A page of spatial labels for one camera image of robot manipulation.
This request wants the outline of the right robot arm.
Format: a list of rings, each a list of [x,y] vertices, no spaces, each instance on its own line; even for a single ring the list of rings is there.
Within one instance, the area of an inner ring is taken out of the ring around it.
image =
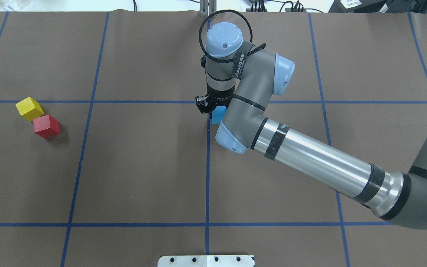
[[[366,206],[382,220],[427,230],[427,138],[407,173],[386,171],[264,116],[271,96],[285,92],[294,62],[245,41],[229,22],[210,27],[200,46],[207,93],[195,101],[218,124],[218,144],[238,154],[257,151]]]

